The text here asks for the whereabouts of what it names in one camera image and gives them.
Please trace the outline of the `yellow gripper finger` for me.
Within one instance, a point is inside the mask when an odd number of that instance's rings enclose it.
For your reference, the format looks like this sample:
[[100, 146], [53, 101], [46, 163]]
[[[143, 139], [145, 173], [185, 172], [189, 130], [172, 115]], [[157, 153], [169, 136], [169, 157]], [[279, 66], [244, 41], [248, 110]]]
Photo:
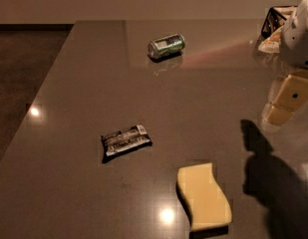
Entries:
[[282, 83], [283, 83], [282, 78], [276, 78], [276, 79], [273, 80], [270, 92], [268, 94], [268, 102], [272, 103], [275, 100], [275, 98], [276, 98], [277, 94], [279, 93], [279, 90], [282, 86]]
[[266, 105], [266, 121], [283, 125], [308, 101], [308, 71], [296, 71], [283, 79], [275, 100]]

